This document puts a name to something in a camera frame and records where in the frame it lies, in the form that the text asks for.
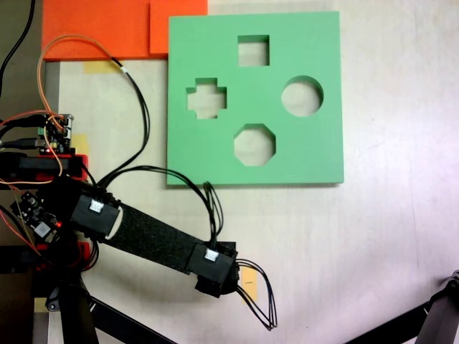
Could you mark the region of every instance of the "black foam sleeve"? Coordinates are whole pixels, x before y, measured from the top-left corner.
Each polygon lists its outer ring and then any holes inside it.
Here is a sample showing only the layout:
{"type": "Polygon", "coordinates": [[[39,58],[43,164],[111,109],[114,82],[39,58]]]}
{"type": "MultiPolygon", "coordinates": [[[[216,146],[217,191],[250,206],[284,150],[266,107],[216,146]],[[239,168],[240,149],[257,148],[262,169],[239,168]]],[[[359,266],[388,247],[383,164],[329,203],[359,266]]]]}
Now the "black foam sleeve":
{"type": "Polygon", "coordinates": [[[202,240],[125,204],[121,204],[121,208],[120,228],[105,244],[189,274],[186,270],[189,258],[202,240]]]}

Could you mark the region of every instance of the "octagonal hole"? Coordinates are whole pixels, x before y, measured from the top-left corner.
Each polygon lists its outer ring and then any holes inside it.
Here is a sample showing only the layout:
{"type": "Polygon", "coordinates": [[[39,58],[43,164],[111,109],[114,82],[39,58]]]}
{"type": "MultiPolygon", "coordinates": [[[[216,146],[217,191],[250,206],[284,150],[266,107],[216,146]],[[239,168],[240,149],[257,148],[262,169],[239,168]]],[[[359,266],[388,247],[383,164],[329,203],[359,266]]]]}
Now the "octagonal hole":
{"type": "Polygon", "coordinates": [[[235,155],[246,166],[264,166],[275,155],[275,135],[263,124],[246,124],[235,136],[235,155]]]}
{"type": "Polygon", "coordinates": [[[320,109],[323,90],[312,77],[299,76],[287,82],[281,96],[285,109],[294,116],[311,116],[320,109]]]}

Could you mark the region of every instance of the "cable connector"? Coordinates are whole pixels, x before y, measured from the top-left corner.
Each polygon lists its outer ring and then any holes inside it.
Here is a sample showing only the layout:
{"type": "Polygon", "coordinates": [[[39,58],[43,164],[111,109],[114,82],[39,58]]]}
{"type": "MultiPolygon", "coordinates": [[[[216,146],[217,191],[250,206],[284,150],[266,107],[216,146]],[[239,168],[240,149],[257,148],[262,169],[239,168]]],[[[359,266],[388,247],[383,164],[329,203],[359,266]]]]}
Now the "cable connector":
{"type": "Polygon", "coordinates": [[[205,259],[215,262],[218,258],[219,253],[216,251],[212,251],[211,249],[207,249],[206,255],[204,256],[205,259]]]}
{"type": "Polygon", "coordinates": [[[104,203],[97,202],[94,199],[91,199],[91,205],[89,205],[89,209],[95,211],[96,213],[100,213],[104,207],[104,203]]]}
{"type": "Polygon", "coordinates": [[[35,149],[45,146],[44,140],[37,140],[36,138],[21,138],[9,142],[0,141],[0,148],[35,149]]]}

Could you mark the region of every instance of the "white connector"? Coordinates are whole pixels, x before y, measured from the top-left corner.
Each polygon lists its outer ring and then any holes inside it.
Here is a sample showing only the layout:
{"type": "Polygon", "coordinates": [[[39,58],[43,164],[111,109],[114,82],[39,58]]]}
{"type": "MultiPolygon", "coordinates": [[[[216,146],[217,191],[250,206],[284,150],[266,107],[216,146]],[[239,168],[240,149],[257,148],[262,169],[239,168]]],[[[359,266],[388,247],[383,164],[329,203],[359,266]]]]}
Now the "white connector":
{"type": "Polygon", "coordinates": [[[213,262],[215,262],[217,260],[218,256],[219,256],[218,252],[212,251],[211,249],[207,249],[206,255],[204,256],[204,258],[207,259],[207,260],[212,260],[213,262]]]}
{"type": "Polygon", "coordinates": [[[95,211],[96,213],[100,213],[103,209],[104,204],[97,202],[93,199],[91,199],[91,205],[89,206],[89,209],[92,211],[95,211]]]}

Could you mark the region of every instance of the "square hole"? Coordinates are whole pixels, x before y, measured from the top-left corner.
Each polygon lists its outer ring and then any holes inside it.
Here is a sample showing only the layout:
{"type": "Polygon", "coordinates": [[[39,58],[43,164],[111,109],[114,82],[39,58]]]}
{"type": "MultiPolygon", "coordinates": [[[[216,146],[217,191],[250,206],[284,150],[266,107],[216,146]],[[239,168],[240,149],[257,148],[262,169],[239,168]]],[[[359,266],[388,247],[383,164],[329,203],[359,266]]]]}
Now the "square hole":
{"type": "Polygon", "coordinates": [[[270,65],[270,37],[268,35],[239,36],[237,52],[240,67],[270,65]]]}

